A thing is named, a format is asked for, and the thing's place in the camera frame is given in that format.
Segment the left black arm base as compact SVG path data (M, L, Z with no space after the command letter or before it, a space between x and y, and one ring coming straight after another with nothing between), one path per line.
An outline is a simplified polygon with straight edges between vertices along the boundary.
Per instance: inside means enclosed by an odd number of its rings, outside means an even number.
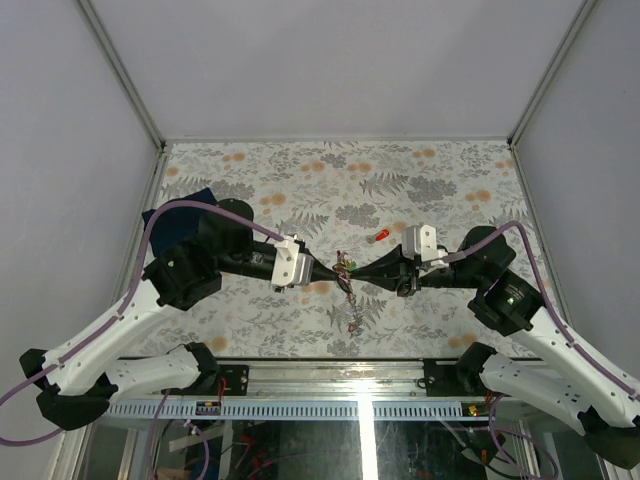
M246 364L223 364L197 388L199 395L215 397L246 396L250 367Z

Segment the red handled metal keyring holder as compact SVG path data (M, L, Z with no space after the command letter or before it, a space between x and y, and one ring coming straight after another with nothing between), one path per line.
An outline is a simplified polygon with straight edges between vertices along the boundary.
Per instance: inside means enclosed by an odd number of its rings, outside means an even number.
M351 282L351 274L356 268L356 262L350 258L347 252L343 250L336 251L336 262L332 266L332 270L336 273L336 282L345 293L346 300L351 308L353 319L349 323L347 331L352 337L359 336L363 331L363 319L358 310L357 297Z

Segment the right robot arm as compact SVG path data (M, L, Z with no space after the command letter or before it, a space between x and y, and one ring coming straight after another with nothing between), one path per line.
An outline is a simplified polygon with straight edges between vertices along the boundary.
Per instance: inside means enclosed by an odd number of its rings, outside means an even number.
M509 266L515 251L503 227L478 226L450 253L434 228L412 226L400 246L352 271L352 278L399 296L423 288L471 289L468 308L486 328L524 346L551 367L553 378L474 343L456 364L467 394L484 388L509 395L574 430L589 449L619 468L639 464L639 381L580 336L554 310L541 281L530 284Z

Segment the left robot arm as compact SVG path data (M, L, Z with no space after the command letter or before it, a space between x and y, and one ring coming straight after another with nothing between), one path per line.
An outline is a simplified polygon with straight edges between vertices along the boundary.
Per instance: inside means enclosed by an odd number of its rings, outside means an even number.
M166 203L147 219L143 243L155 248L155 258L117 304L60 346L20 358L40 390L40 413L64 431L94 422L120 400L157 391L219 394L220 366L203 343L155 357L123 355L219 292L224 274L264 280L276 291L337 277L302 240L258 226L252 208L236 199Z

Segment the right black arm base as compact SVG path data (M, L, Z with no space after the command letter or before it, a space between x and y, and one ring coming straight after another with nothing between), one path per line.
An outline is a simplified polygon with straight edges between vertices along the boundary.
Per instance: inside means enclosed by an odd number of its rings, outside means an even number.
M480 379L480 366L461 360L425 359L423 378L429 397L486 397L489 393Z

